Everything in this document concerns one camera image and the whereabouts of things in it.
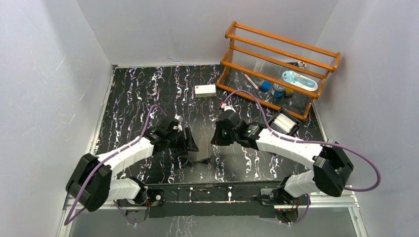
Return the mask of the grey card holder wallet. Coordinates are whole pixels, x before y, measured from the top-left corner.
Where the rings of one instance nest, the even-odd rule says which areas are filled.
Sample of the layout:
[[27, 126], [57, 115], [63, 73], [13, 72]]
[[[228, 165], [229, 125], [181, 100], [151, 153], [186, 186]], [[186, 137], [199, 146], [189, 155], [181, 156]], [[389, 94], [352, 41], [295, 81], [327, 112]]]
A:
[[209, 160], [211, 157], [211, 143], [208, 136], [202, 137], [198, 141], [198, 148], [199, 151], [196, 154], [196, 161], [203, 162]]

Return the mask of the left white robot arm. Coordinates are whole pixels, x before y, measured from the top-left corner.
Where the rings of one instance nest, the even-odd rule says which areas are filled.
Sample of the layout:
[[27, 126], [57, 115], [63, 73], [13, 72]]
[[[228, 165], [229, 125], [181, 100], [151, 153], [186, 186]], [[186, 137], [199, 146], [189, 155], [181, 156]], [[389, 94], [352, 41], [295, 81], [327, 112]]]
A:
[[110, 152], [81, 157], [65, 190], [93, 212], [111, 200], [130, 200], [144, 205], [149, 198], [148, 186], [136, 178], [116, 179], [124, 169], [166, 149], [187, 154], [198, 152], [191, 130], [181, 125], [179, 117], [165, 117], [147, 128], [141, 136]]

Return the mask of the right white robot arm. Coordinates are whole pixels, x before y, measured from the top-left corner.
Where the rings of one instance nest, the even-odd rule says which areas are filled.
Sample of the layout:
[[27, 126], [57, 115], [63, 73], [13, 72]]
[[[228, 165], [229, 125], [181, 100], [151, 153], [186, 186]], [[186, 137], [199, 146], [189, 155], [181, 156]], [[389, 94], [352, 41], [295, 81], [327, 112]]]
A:
[[283, 156], [309, 169], [284, 178], [270, 193], [261, 193], [257, 199], [264, 205], [292, 204], [300, 196], [316, 192], [340, 197], [353, 171], [352, 162], [336, 142], [309, 143], [278, 133], [262, 123], [246, 123], [234, 110], [226, 110], [216, 120], [211, 144], [233, 143]]

